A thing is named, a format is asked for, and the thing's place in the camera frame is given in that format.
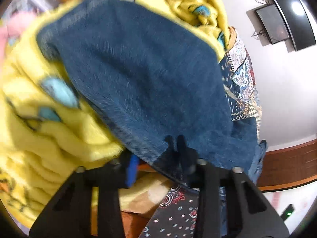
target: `brown wooden baseboard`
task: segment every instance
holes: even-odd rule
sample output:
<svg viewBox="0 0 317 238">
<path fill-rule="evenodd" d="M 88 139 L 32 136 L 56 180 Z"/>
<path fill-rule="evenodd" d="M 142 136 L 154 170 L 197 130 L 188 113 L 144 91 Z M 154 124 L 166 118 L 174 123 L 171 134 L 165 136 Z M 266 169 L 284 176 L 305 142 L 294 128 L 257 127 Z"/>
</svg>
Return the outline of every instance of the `brown wooden baseboard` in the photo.
<svg viewBox="0 0 317 238">
<path fill-rule="evenodd" d="M 314 180 L 317 180 L 317 139 L 267 152 L 257 185 L 262 191 L 273 191 L 298 187 Z"/>
</svg>

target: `blue cloth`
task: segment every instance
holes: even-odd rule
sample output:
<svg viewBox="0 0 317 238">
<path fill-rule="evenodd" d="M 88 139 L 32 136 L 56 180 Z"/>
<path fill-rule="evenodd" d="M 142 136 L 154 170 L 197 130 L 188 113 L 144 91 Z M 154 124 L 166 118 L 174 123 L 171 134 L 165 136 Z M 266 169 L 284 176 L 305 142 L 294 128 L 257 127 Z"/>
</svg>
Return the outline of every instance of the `blue cloth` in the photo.
<svg viewBox="0 0 317 238">
<path fill-rule="evenodd" d="M 84 0 L 37 35 L 124 145 L 182 183 L 178 135 L 217 167 L 251 168 L 255 118 L 231 120 L 213 49 L 180 25 L 123 0 Z"/>
</svg>

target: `yellow blanket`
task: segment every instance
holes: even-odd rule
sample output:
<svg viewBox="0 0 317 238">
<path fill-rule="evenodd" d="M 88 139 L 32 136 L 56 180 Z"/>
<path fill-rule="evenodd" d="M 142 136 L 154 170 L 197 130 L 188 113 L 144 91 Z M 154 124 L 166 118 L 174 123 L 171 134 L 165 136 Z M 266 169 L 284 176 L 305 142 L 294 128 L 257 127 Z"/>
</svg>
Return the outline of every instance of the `yellow blanket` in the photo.
<svg viewBox="0 0 317 238">
<path fill-rule="evenodd" d="M 60 18 L 79 2 L 70 1 L 35 20 L 7 55 L 3 65 L 0 91 L 0 199 L 26 227 L 31 227 L 52 195 L 76 167 L 100 167 L 123 150 L 121 143 L 83 99 L 77 98 L 76 107 L 62 105 L 53 99 L 53 91 L 48 91 L 48 87 L 44 90 L 41 86 L 48 77 L 56 77 L 71 86 L 63 65 L 46 61 L 35 37 L 44 25 Z M 208 43 L 219 60 L 223 57 L 224 48 L 213 32 L 206 32 L 181 20 L 164 0 L 135 2 L 182 25 Z M 218 27 L 224 32 L 226 40 L 226 19 Z M 134 188 L 120 191 L 121 209 L 134 210 L 140 205 L 142 194 L 161 183 L 165 187 L 170 186 L 166 184 L 166 178 L 157 173 L 143 175 Z M 144 208 L 142 213 L 149 212 L 160 199 L 150 200 L 151 206 Z"/>
</svg>

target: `pink fabric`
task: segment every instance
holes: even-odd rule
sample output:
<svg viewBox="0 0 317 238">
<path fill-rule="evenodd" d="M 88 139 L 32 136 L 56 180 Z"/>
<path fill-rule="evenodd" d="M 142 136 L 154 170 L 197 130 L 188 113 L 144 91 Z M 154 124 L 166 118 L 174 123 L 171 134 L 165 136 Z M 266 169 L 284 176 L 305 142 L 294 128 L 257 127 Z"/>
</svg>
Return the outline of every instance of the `pink fabric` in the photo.
<svg viewBox="0 0 317 238">
<path fill-rule="evenodd" d="M 36 18 L 33 12 L 18 12 L 8 23 L 0 28 L 0 65 L 4 60 L 4 50 L 10 37 L 19 37 Z"/>
</svg>

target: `blue towel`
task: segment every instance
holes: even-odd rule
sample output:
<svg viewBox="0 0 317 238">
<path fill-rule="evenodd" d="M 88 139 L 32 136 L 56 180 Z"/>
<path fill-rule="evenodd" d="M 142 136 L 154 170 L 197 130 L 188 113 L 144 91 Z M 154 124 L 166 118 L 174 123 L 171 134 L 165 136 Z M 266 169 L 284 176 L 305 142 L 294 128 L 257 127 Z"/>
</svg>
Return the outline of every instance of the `blue towel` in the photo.
<svg viewBox="0 0 317 238">
<path fill-rule="evenodd" d="M 84 0 L 37 42 L 124 145 L 170 179 L 182 183 L 179 135 L 217 167 L 251 168 L 255 118 L 231 120 L 215 52 L 180 25 L 134 2 Z"/>
</svg>

